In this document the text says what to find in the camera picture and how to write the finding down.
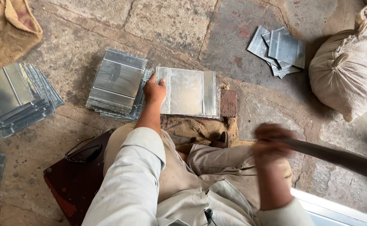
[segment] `tied sack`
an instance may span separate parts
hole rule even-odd
[[[350,122],[367,112],[367,6],[355,17],[355,28],[330,37],[312,59],[313,93]]]

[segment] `shirt cuff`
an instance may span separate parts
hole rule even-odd
[[[286,206],[267,211],[258,211],[257,216],[262,226],[313,226],[315,225],[302,208],[297,198]]]
[[[142,147],[161,160],[161,170],[165,168],[165,150],[164,143],[160,135],[147,127],[139,127],[131,131],[121,145],[121,149],[127,145]]]

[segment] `beige trousers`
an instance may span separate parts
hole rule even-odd
[[[128,123],[113,132],[104,153],[104,175],[115,161],[122,143],[136,123]],[[194,144],[187,164],[175,150],[168,133],[161,130],[164,143],[166,165],[160,173],[158,203],[170,198],[177,192],[202,187],[208,189],[212,184],[228,180],[247,199],[255,212],[260,207],[257,173],[252,157],[251,146],[214,148]],[[292,172],[287,160],[282,159],[283,176],[291,186]]]

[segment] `stone floor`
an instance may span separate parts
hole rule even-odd
[[[57,114],[0,141],[7,153],[0,225],[67,225],[42,171],[77,139],[124,122],[101,119],[85,102],[106,48],[149,59],[148,66],[216,70],[238,93],[239,135],[253,140],[262,122],[295,130],[302,140],[367,156],[367,113],[353,123],[321,104],[307,70],[279,79],[246,51],[258,25],[287,26],[307,44],[307,65],[332,34],[354,27],[362,0],[30,0],[42,41],[22,59],[43,70],[65,100]],[[367,212],[367,178],[296,154],[294,188]]]

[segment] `person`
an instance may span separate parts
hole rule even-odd
[[[157,84],[153,74],[143,91],[138,122],[110,137],[104,181],[83,226],[314,225],[290,194],[290,147],[267,140],[292,131],[264,123],[252,147],[194,144],[184,162],[160,128],[165,79]]]

